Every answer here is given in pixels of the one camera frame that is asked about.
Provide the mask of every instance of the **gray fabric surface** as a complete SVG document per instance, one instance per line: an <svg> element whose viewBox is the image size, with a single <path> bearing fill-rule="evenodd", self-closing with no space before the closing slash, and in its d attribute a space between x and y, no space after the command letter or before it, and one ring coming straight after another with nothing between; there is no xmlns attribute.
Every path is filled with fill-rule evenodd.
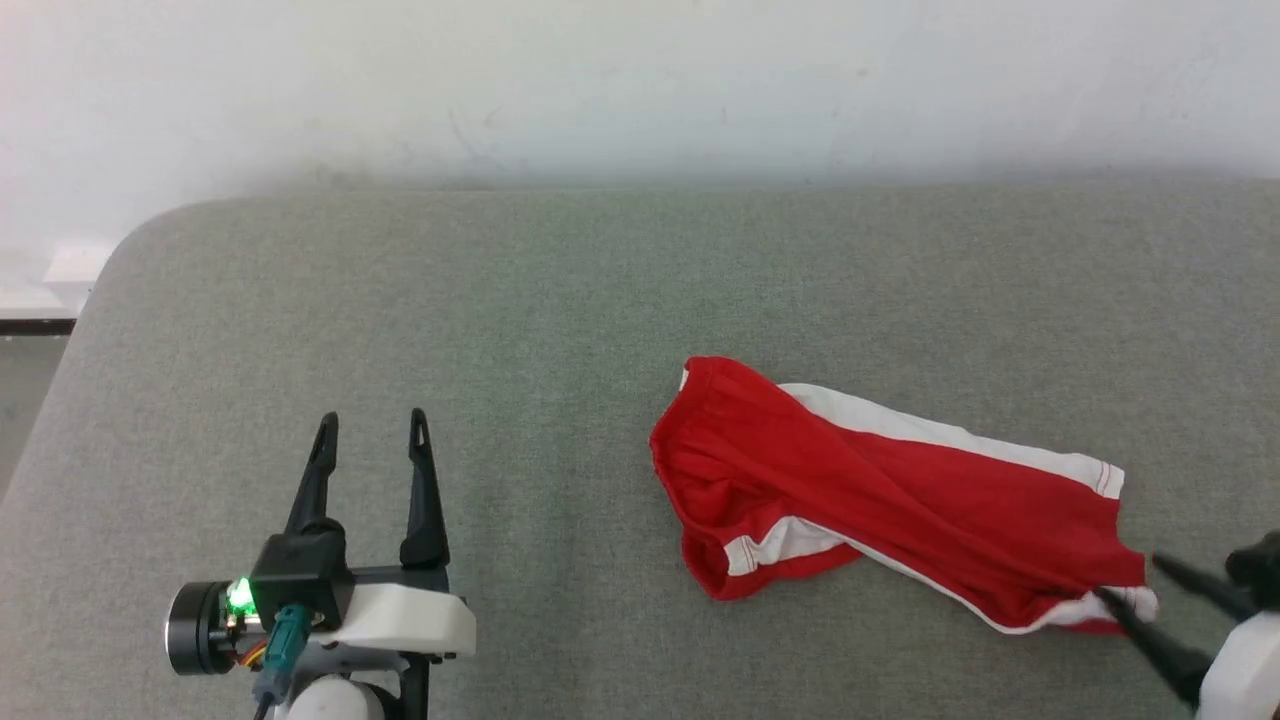
<svg viewBox="0 0 1280 720"><path fill-rule="evenodd" d="M330 409L349 559L394 559L415 405L480 620L435 717L1178 716L1126 643L1004 637L869 561L710 601L648 437L684 359L730 355L1116 462L1121 537L1216 565L1277 524L1277 183L165 215L106 268L0 506L0 716L247 717L243 674L172 675L169 600L248 570Z"/></svg>
<svg viewBox="0 0 1280 720"><path fill-rule="evenodd" d="M0 500L65 347L65 337L0 337Z"/></svg>

